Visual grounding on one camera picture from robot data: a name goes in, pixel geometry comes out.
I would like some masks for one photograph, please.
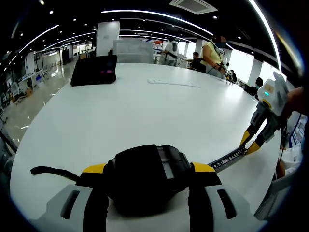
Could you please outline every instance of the white table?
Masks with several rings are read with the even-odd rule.
[[[28,128],[11,176],[12,198],[26,218],[38,218],[54,195],[75,184],[53,174],[32,176],[33,167],[50,166],[80,175],[90,165],[147,144],[168,144],[185,153],[189,162],[209,163],[239,146],[257,105],[239,86],[192,70],[117,64],[116,74],[112,85],[64,86]],[[147,82],[159,78],[200,88]],[[224,184],[247,199],[252,213],[275,172],[279,145],[276,132],[260,150],[219,173]],[[107,231],[187,232],[187,197],[186,189],[170,201],[165,213],[144,218],[117,214],[110,200]]]

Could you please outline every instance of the window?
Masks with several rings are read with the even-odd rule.
[[[247,53],[233,50],[228,69],[233,69],[237,78],[248,82],[253,65],[254,56]]]
[[[271,66],[270,64],[263,62],[260,77],[263,79],[263,82],[267,81],[268,79],[275,80],[274,72],[280,73],[278,69],[276,69],[274,66]],[[284,80],[286,81],[286,75],[282,74]]]

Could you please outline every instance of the black strap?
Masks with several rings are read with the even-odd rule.
[[[37,175],[37,174],[42,174],[42,173],[51,173],[55,175],[64,176],[67,179],[70,179],[73,181],[78,181],[79,179],[78,175],[75,175],[74,173],[71,173],[67,170],[51,168],[51,167],[46,167],[46,166],[38,166],[38,167],[32,168],[30,171],[32,175]]]

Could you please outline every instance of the white pillar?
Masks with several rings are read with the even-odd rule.
[[[114,40],[119,39],[120,22],[105,22],[98,24],[96,56],[107,56],[113,48]]]
[[[253,65],[252,65],[251,73],[250,73],[249,80],[248,80],[249,86],[255,86],[255,82],[261,73],[262,64],[263,63],[257,59],[253,60]]]
[[[25,71],[26,74],[32,73],[36,68],[34,62],[34,52],[30,52],[25,56]]]
[[[189,46],[189,42],[185,43],[184,54],[183,54],[184,57],[187,57],[188,46]]]

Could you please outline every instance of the led light strip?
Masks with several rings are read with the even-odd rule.
[[[46,31],[44,31],[42,34],[40,34],[40,35],[38,35],[37,37],[35,37],[35,38],[34,38],[33,40],[31,40],[26,46],[24,46],[24,48],[21,49],[18,53],[21,53],[22,50],[24,50],[27,46],[29,46],[33,41],[35,41],[36,39],[38,39],[40,36],[44,35],[45,33],[49,32],[49,31],[52,30],[52,29],[55,29],[55,28],[58,27],[58,26],[59,26],[59,24],[56,25],[56,26],[54,26],[54,27],[52,27],[52,28],[50,28],[50,29],[48,29],[48,30],[46,30]]]
[[[64,42],[64,41],[66,41],[66,40],[74,39],[74,38],[76,38],[76,37],[80,37],[80,36],[83,36],[83,35],[90,35],[90,34],[93,34],[93,33],[95,33],[95,32],[90,32],[90,33],[86,33],[86,34],[82,34],[82,35],[73,36],[73,37],[71,37],[71,38],[68,38],[68,39],[59,41],[59,42],[57,42],[57,43],[54,43],[54,44],[48,46],[47,48],[53,47],[54,45],[59,44],[59,43],[62,43],[62,42]]]
[[[211,32],[209,32],[209,31],[207,31],[207,30],[205,30],[205,29],[199,27],[198,25],[195,25],[195,24],[193,24],[193,23],[190,23],[190,22],[188,22],[188,21],[185,21],[185,20],[183,20],[183,19],[181,19],[181,18],[177,18],[177,17],[174,17],[174,16],[170,16],[170,15],[168,15],[168,14],[162,14],[162,13],[152,12],[152,11],[140,11],[140,10],[112,10],[112,11],[101,11],[102,14],[104,14],[104,13],[113,13],[113,12],[138,12],[138,13],[147,13],[147,14],[153,14],[153,15],[164,16],[164,17],[167,17],[167,18],[172,18],[172,19],[181,21],[181,22],[183,22],[183,23],[189,24],[189,25],[191,25],[191,26],[193,26],[193,27],[196,27],[196,28],[198,28],[198,29],[200,29],[200,30],[202,30],[202,31],[204,31],[204,32],[206,32],[206,33],[208,33],[208,34],[210,34],[210,35],[213,35]]]
[[[276,53],[276,57],[277,57],[277,62],[278,62],[278,67],[279,67],[279,71],[282,72],[282,68],[281,68],[281,60],[280,60],[280,55],[279,55],[279,50],[276,44],[276,40],[275,37],[270,29],[270,26],[265,18],[265,16],[263,15],[262,11],[260,10],[260,8],[258,7],[258,5],[255,3],[254,0],[248,0],[250,2],[250,4],[253,6],[253,8],[255,9],[255,11],[257,12],[257,14],[260,16],[261,20],[264,23],[264,26],[266,27],[266,30],[270,36],[272,45],[275,49],[275,53]]]
[[[129,31],[140,31],[140,32],[147,32],[147,33],[156,33],[156,34],[161,34],[161,35],[167,35],[167,36],[170,36],[170,37],[175,37],[175,38],[178,38],[178,39],[181,39],[181,40],[186,40],[186,39],[183,39],[181,37],[178,37],[178,36],[175,36],[175,35],[169,35],[169,34],[164,34],[164,33],[160,33],[160,32],[154,32],[154,31],[147,31],[147,30],[131,30],[131,29],[128,29]]]
[[[62,45],[62,46],[60,46],[60,47],[64,47],[64,46],[67,46],[67,45],[69,45],[69,44],[73,44],[73,43],[77,43],[77,42],[80,42],[80,40],[78,40],[78,41],[73,41],[73,42],[71,42],[71,43],[64,44],[64,45]]]
[[[138,37],[148,37],[148,38],[155,38],[155,39],[158,39],[158,40],[167,40],[167,41],[169,41],[168,39],[157,38],[157,37],[153,37],[153,36],[145,36],[145,35],[119,35],[119,36],[131,36],[131,37],[138,36]]]

